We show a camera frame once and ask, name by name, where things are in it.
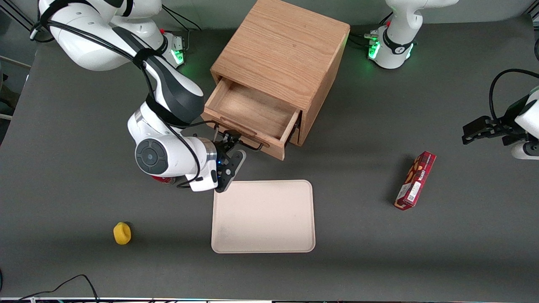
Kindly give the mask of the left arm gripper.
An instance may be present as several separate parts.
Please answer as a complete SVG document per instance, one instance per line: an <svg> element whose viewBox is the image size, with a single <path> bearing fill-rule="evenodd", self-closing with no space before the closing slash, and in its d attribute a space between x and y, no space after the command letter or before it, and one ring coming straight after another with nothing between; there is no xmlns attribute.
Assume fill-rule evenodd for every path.
<svg viewBox="0 0 539 303"><path fill-rule="evenodd" d="M503 119L502 128L490 117L479 117L462 127L462 144L468 145L479 139L502 136L504 146L510 146L527 139L527 132L514 120Z"/></svg>

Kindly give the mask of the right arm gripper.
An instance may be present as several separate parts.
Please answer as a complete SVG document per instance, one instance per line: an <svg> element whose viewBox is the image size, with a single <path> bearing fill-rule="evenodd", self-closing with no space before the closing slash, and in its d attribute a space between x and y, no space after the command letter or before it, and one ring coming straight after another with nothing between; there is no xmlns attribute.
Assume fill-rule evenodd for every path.
<svg viewBox="0 0 539 303"><path fill-rule="evenodd" d="M246 153L240 149L229 155L224 148L234 148L240 139L240 132L226 130L222 133L222 146L216 146L212 141L190 142L199 163L189 174L192 191L216 190L221 193L229 188L246 159Z"/></svg>

